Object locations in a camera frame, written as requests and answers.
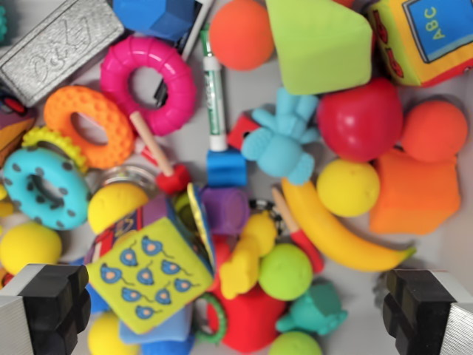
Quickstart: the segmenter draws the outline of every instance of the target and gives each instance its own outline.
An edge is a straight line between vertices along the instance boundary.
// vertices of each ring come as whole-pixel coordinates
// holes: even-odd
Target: orange foam ball
[[[212,52],[234,70],[253,70],[274,52],[267,10],[254,0],[233,0],[215,15],[210,26]]]
[[[466,117],[459,108],[446,101],[427,101],[407,115],[401,143],[414,159],[434,163],[454,157],[467,136]]]

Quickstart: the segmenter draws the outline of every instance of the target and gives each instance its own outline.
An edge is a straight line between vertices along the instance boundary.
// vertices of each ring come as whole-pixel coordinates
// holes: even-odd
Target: green ball
[[[302,296],[312,283],[307,255],[292,244],[278,244],[266,255],[259,270],[259,284],[266,294],[282,301]]]
[[[291,331],[274,340],[269,355],[322,355],[322,350],[311,336]]]

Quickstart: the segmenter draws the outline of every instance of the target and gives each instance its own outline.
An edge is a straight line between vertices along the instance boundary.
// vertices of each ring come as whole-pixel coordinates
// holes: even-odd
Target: toy banana
[[[390,270],[415,253],[370,243],[346,229],[320,202],[312,182],[301,186],[282,180],[287,204],[309,239],[330,259],[359,271]]]

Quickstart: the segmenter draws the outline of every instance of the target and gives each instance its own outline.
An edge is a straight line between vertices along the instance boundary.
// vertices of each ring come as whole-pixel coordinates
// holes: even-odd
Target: wooden stick
[[[149,148],[149,151],[156,160],[157,165],[163,171],[163,174],[165,176],[174,175],[174,168],[172,167],[171,163],[169,163],[169,159],[166,157],[166,154],[164,154],[164,151],[161,149],[160,145],[154,139],[152,132],[149,130],[148,125],[143,119],[143,116],[138,111],[135,111],[130,115],[130,121],[133,123],[133,126],[135,126],[135,129],[137,130],[141,139],[143,139],[145,145]]]

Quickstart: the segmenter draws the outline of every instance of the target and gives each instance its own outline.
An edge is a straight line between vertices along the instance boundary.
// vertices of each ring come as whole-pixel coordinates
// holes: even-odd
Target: polka dot teething ring
[[[62,199],[44,194],[34,176],[48,180]],[[4,183],[13,204],[46,227],[69,230],[87,219],[91,195],[84,177],[70,159],[48,149],[30,146],[14,152],[4,166]]]
[[[159,109],[141,107],[129,92],[129,76],[150,67],[163,76],[168,100]],[[197,89],[191,68],[179,53],[156,38],[130,36],[111,47],[101,67],[101,89],[127,114],[139,111],[155,135],[180,129],[194,114]]]

